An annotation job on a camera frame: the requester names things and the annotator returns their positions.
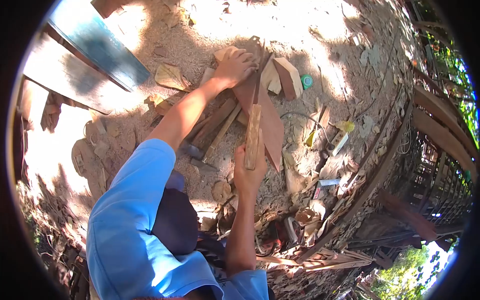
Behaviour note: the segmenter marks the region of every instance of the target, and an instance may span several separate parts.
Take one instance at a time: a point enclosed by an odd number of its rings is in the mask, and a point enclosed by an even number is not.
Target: wooden saw handle
[[[258,104],[252,105],[252,111],[248,119],[247,126],[247,146],[245,149],[245,168],[247,170],[255,170],[255,161],[257,160],[258,147],[258,130],[260,127],[260,115],[262,107]]]

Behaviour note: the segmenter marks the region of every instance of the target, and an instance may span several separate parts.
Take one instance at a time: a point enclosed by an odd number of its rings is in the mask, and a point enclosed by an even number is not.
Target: sandy ground
[[[380,127],[389,108],[395,105],[387,124],[387,139],[383,139],[380,147],[388,143],[398,126],[401,108],[411,94],[413,76],[408,65],[413,60],[421,61],[407,14],[397,1],[271,0],[247,6],[245,2],[230,0],[228,4],[215,0],[181,1],[190,21],[179,22],[171,29],[165,23],[172,14],[171,10],[161,0],[126,2],[105,20],[152,76],[130,98],[118,99],[115,110],[104,117],[106,134],[98,132],[87,109],[67,104],[61,105],[54,130],[35,128],[27,132],[28,184],[19,183],[18,191],[24,206],[34,212],[38,223],[84,247],[88,216],[93,205],[135,145],[141,143],[153,128],[150,125],[156,113],[152,104],[145,100],[154,93],[163,98],[185,94],[155,84],[153,76],[159,62],[177,65],[193,87],[197,87],[205,68],[216,67],[213,57],[216,50],[230,45],[241,48],[253,35],[264,38],[266,46],[275,52],[276,57],[287,58],[300,75],[308,73],[314,81],[300,99],[291,102],[284,99],[283,92],[279,95],[269,93],[279,115],[291,111],[312,114],[316,112],[317,101],[329,106],[331,123],[354,121],[355,130],[350,133],[339,155],[359,162],[375,134],[370,128],[365,137],[360,137],[359,128],[364,125],[364,119],[357,116],[375,98],[365,113],[372,118],[373,126]],[[230,14],[223,12],[226,7]],[[368,34],[362,30],[367,24],[372,27]],[[166,57],[154,53],[156,46],[167,50]],[[377,62],[373,61],[374,57],[366,65],[362,64],[361,55],[367,48],[378,49]],[[402,89],[394,103],[399,86]],[[221,93],[208,106],[206,115],[215,111],[228,97],[233,97],[231,91]],[[309,177],[320,161],[319,150],[324,147],[325,138],[320,133],[314,147],[309,148],[303,143],[308,134],[304,130],[306,119],[294,115],[282,121],[285,127],[283,146],[294,157],[297,171]],[[334,126],[328,126],[329,139],[337,131]],[[190,164],[189,156],[177,153],[175,169],[185,176],[186,191],[200,212],[200,218],[216,216],[218,204],[212,198],[212,186],[219,180],[232,178],[233,152],[243,142],[244,134],[244,127],[235,121],[208,161],[220,170],[213,175],[203,174]],[[209,138],[213,139],[215,135],[216,132]],[[101,157],[93,152],[100,142],[108,145]],[[81,166],[75,159],[79,155]],[[369,161],[367,178],[376,165],[374,159]],[[351,173],[340,162],[334,174],[347,178]],[[257,216],[281,215],[289,211],[292,201],[286,193],[284,175],[283,171],[276,172],[269,166],[257,199]],[[300,207],[308,205],[311,193],[309,190],[300,195],[300,199],[307,199]],[[338,188],[326,193],[323,203],[327,209],[335,204],[337,194]],[[368,201],[351,224],[342,228],[339,236],[327,246],[334,247],[348,239],[374,210],[374,205]],[[342,270],[306,275],[302,270],[284,270],[274,264],[261,263],[259,266],[269,270],[269,284],[278,299],[322,299],[331,294],[345,275]],[[299,287],[309,288],[299,291]]]

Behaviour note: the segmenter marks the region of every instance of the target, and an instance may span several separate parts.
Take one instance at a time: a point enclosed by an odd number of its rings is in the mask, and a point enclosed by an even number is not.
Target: blue painted board
[[[108,29],[85,0],[62,0],[48,23],[121,86],[133,92],[150,72]]]

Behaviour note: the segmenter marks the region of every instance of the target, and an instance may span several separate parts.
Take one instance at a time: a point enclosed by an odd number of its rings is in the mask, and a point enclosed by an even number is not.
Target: hand
[[[267,162],[265,161],[265,144],[262,130],[258,132],[257,159],[255,161],[255,170],[245,168],[245,147],[238,147],[235,151],[235,169],[233,171],[233,181],[239,191],[239,196],[255,200],[258,189],[267,172]]]
[[[231,49],[226,51],[213,75],[213,78],[217,79],[224,89],[233,88],[252,75],[257,68],[257,64],[251,61],[253,54],[247,53],[247,50],[238,49],[231,52]]]

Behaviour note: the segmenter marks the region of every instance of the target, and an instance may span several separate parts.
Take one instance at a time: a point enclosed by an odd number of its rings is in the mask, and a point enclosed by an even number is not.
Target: person
[[[102,300],[269,298],[266,272],[255,269],[254,247],[253,212],[267,169],[262,132],[255,170],[244,167],[245,145],[235,151],[239,204],[224,253],[219,254],[224,256],[223,269],[195,250],[197,215],[182,192],[183,177],[172,172],[175,152],[205,106],[254,73],[252,57],[244,49],[227,52],[213,78],[168,111],[93,207],[87,261]]]

